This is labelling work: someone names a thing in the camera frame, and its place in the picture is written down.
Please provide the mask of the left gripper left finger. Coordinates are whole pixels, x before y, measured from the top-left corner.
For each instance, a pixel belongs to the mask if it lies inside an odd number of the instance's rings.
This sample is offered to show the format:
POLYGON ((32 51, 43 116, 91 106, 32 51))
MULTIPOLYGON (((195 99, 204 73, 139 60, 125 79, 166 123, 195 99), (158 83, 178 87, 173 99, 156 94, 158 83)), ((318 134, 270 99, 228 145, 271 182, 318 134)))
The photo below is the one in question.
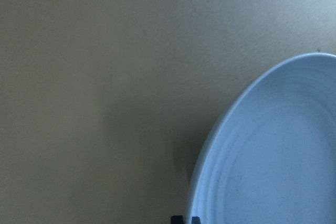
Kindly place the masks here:
POLYGON ((183 216, 182 215, 171 216, 170 224, 183 224, 183 216))

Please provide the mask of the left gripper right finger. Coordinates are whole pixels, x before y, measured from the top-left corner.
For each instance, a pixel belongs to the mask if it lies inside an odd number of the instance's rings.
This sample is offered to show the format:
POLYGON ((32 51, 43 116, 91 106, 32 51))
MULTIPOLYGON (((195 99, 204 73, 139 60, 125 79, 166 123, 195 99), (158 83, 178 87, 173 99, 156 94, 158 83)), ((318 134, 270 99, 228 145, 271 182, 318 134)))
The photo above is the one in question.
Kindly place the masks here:
POLYGON ((201 219, 198 216, 193 216, 191 219, 191 224, 201 224, 201 219))

